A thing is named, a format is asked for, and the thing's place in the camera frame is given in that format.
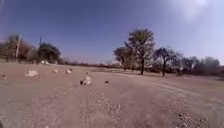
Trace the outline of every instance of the pole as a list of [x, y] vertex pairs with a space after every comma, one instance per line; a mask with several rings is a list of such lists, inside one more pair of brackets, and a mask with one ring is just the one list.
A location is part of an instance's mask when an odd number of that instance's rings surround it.
[[19, 47], [20, 47], [20, 43], [21, 43], [21, 38], [22, 38], [22, 35], [19, 35], [19, 40], [17, 42], [17, 48], [16, 48], [16, 61], [18, 60]]

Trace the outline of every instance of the sandy ground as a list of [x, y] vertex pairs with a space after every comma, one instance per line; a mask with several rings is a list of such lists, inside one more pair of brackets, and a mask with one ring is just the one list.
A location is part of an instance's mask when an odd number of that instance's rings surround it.
[[[66, 75], [68, 68], [73, 72]], [[40, 76], [25, 77], [29, 69]], [[79, 84], [86, 71], [89, 86]], [[4, 128], [224, 127], [224, 82], [137, 73], [0, 64], [0, 75], [7, 76], [0, 81], [0, 121]]]

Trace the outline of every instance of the sky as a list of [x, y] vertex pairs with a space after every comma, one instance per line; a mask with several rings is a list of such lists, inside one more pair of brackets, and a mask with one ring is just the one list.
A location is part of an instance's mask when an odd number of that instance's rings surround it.
[[38, 46], [42, 36], [71, 61], [106, 63], [129, 32], [148, 28], [156, 48], [224, 64], [223, 13], [224, 0], [4, 0], [0, 41], [21, 34]]

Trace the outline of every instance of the tree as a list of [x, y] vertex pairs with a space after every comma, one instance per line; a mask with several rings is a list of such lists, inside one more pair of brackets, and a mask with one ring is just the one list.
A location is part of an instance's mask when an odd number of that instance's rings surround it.
[[61, 53], [57, 47], [48, 43], [41, 43], [38, 49], [39, 58], [49, 62], [57, 61], [60, 54]]
[[220, 73], [220, 62], [218, 59], [206, 57], [202, 61], [205, 65], [205, 75], [218, 75]]
[[35, 47], [31, 47], [26, 54], [27, 61], [35, 63], [38, 61], [38, 50]]
[[125, 71], [128, 67], [134, 68], [134, 56], [129, 48], [119, 47], [114, 51], [114, 55], [116, 56], [116, 60], [121, 63]]
[[178, 54], [174, 52], [172, 49], [168, 47], [161, 47], [157, 49], [154, 52], [154, 58], [156, 59], [161, 59], [163, 66], [162, 66], [162, 71], [163, 71], [163, 77], [165, 76], [165, 70], [166, 70], [166, 65], [168, 62], [175, 62], [178, 60]]
[[20, 38], [19, 35], [10, 35], [7, 41], [1, 44], [1, 48], [0, 48], [1, 54], [4, 54], [8, 56], [9, 58], [15, 58], [18, 42], [20, 41], [20, 46], [18, 49], [19, 50], [18, 59], [26, 60], [26, 54], [31, 48], [31, 45], [26, 43], [23, 39], [19, 39], [19, 38]]
[[125, 46], [132, 50], [136, 62], [141, 67], [143, 75], [145, 62], [149, 59], [155, 45], [153, 33], [148, 29], [136, 29], [129, 33], [129, 42]]

